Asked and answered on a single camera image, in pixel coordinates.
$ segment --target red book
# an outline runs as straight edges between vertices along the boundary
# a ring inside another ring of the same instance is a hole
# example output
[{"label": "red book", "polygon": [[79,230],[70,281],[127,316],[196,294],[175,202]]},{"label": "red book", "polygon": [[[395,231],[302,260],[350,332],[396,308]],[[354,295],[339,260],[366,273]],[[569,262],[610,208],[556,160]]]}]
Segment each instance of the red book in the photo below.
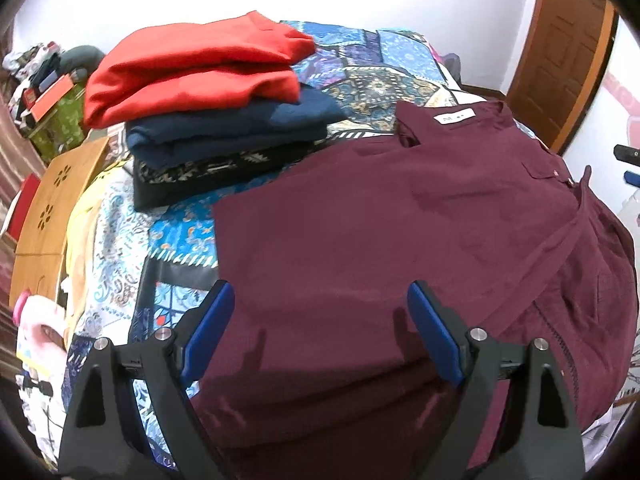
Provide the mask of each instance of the red book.
[{"label": "red book", "polygon": [[31,107],[31,115],[36,119],[36,122],[41,120],[60,101],[60,98],[73,87],[74,83],[71,81],[71,76],[65,74],[47,88],[47,91],[38,97],[38,100]]},{"label": "red book", "polygon": [[22,92],[22,100],[24,101],[24,106],[27,110],[31,110],[35,102],[37,101],[36,92],[33,88],[27,88],[24,92]]},{"label": "red book", "polygon": [[20,186],[18,195],[16,195],[14,199],[15,206],[13,214],[11,214],[11,207],[7,212],[7,217],[10,216],[10,218],[6,232],[9,233],[15,240],[18,240],[18,238],[20,237],[22,226],[24,225],[24,221],[27,218],[29,206],[31,205],[31,202],[33,202],[33,197],[35,197],[39,185],[40,179],[33,173],[25,178],[24,182]]}]

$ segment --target red sign on wall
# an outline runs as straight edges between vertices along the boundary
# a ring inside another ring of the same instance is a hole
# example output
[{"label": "red sign on wall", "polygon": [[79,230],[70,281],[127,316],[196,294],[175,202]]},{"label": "red sign on wall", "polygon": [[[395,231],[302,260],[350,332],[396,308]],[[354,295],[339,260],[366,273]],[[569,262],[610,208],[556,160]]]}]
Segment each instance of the red sign on wall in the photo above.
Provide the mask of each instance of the red sign on wall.
[{"label": "red sign on wall", "polygon": [[636,99],[628,88],[622,86],[610,72],[602,79],[602,86],[609,91],[628,112],[626,122],[626,138],[628,145],[640,149],[640,101]]}]

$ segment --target shirt label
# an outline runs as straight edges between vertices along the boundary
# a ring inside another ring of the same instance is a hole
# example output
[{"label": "shirt label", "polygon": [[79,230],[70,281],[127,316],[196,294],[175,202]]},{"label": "shirt label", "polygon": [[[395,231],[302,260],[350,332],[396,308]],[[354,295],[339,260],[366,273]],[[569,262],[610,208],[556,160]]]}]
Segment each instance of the shirt label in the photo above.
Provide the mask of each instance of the shirt label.
[{"label": "shirt label", "polygon": [[465,119],[475,116],[476,113],[471,108],[465,108],[464,110],[460,110],[459,112],[452,114],[436,115],[434,119],[436,119],[440,124],[451,124],[459,123],[460,121],[464,121]]}]

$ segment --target maroon shirt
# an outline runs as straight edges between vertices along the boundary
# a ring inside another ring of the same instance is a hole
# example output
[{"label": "maroon shirt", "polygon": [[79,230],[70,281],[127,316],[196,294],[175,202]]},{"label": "maroon shirt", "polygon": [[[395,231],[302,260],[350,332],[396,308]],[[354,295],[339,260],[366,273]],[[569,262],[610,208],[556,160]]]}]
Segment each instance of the maroon shirt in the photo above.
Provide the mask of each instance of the maroon shirt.
[{"label": "maroon shirt", "polygon": [[590,170],[574,184],[501,102],[396,115],[396,136],[328,148],[214,206],[236,312],[193,402],[243,480],[404,479],[420,462],[455,393],[408,317],[413,280],[499,340],[546,338],[584,428],[622,386],[633,245]]}]

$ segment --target black patterned folded garment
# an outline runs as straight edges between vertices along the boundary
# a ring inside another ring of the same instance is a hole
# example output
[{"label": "black patterned folded garment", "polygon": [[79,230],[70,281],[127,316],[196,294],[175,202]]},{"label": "black patterned folded garment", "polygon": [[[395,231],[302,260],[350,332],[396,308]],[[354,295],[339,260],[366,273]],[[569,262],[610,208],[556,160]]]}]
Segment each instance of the black patterned folded garment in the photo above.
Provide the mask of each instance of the black patterned folded garment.
[{"label": "black patterned folded garment", "polygon": [[134,160],[134,206],[137,211],[171,205],[191,196],[247,182],[301,160],[320,147],[292,142],[264,150],[217,156],[156,171]]}]

